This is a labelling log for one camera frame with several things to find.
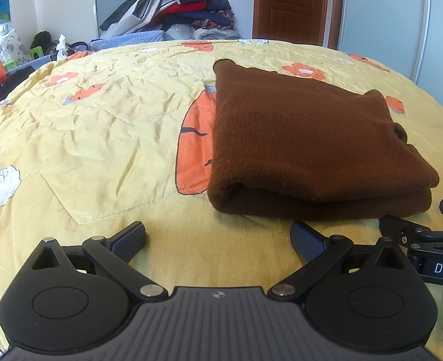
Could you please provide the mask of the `white tissue bundle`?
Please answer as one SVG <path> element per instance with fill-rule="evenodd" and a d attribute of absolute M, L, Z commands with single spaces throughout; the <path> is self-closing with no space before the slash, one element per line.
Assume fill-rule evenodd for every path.
<path fill-rule="evenodd" d="M 65 60 L 67 58 L 68 45 L 66 37 L 61 34 L 59 36 L 59 43 L 56 46 L 56 61 Z"/>

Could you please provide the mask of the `brown wooden door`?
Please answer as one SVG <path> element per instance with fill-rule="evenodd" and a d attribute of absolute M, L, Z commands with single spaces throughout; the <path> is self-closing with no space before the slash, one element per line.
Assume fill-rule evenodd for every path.
<path fill-rule="evenodd" d="M 344 0 L 254 0 L 252 36 L 339 47 Z"/>

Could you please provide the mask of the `pile of dark clothes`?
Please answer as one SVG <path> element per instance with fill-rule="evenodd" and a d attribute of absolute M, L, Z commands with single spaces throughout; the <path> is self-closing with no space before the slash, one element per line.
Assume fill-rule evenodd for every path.
<path fill-rule="evenodd" d="M 228 0 L 124 0 L 104 20 L 102 39 L 162 31 L 174 39 L 240 39 Z"/>

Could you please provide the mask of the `black bag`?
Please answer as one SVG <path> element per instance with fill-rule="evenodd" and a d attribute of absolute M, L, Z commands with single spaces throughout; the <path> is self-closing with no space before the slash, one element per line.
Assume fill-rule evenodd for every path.
<path fill-rule="evenodd" d="M 58 42 L 56 40 L 53 40 L 50 32 L 41 31 L 34 36 L 30 48 L 34 49 L 40 47 L 44 55 L 48 55 L 51 53 L 52 50 L 56 48 L 57 44 Z"/>

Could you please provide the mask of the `brown knitted sweater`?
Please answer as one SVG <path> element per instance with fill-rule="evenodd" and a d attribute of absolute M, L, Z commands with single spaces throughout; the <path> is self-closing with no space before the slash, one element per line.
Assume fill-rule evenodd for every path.
<path fill-rule="evenodd" d="M 408 143 L 384 96 L 213 66 L 217 102 L 207 189 L 224 214 L 308 221 L 427 211 L 437 171 Z"/>

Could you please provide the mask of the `grey framed panel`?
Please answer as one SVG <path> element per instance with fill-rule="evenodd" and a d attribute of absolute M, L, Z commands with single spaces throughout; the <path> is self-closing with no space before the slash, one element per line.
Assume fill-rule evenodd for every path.
<path fill-rule="evenodd" d="M 93 0 L 93 17 L 98 38 L 103 33 L 103 31 L 100 28 L 100 25 L 124 1 L 125 0 Z"/>

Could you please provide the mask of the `green plastic stool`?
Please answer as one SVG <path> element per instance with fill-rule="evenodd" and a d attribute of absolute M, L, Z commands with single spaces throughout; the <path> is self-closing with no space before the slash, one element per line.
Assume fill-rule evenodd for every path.
<path fill-rule="evenodd" d="M 28 52 L 28 55 L 31 56 L 32 60 L 37 60 L 44 55 L 44 52 L 41 47 L 35 47 L 33 49 L 30 49 L 30 51 Z M 5 70 L 5 72 L 9 72 L 9 71 L 17 68 L 19 66 L 19 63 L 16 60 L 9 60 L 9 61 L 3 63 L 2 66 L 3 66 L 3 69 Z"/>

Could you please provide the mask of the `blue quilted blanket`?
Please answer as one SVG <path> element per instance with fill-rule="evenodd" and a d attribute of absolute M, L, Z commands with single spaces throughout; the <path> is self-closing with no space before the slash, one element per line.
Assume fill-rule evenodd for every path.
<path fill-rule="evenodd" d="M 73 42 L 68 43 L 68 53 L 72 51 L 91 51 L 97 52 L 114 47 L 124 47 L 128 45 L 151 43 L 151 42 L 163 42 L 172 41 L 173 37 L 168 35 L 162 30 L 153 30 L 146 32 L 130 33 L 128 35 L 116 36 L 114 38 L 107 39 L 95 39 L 90 42 Z M 37 60 L 33 60 L 28 63 L 24 63 L 22 66 L 31 66 L 34 69 L 39 69 L 43 64 L 51 62 L 53 60 L 52 52 L 56 52 L 56 48 L 48 55 L 43 55 Z"/>

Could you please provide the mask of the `floral white pillow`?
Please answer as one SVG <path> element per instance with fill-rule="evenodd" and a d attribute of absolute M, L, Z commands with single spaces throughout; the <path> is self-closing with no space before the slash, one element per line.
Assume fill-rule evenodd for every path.
<path fill-rule="evenodd" d="M 17 65 L 32 61 L 28 48 L 22 43 L 15 29 L 0 38 L 0 61 L 14 61 Z"/>

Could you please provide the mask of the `white sliding wardrobe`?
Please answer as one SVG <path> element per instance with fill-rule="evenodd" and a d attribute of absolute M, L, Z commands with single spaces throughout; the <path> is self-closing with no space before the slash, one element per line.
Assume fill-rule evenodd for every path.
<path fill-rule="evenodd" d="M 443 0 L 343 0 L 339 49 L 409 78 L 443 106 Z"/>

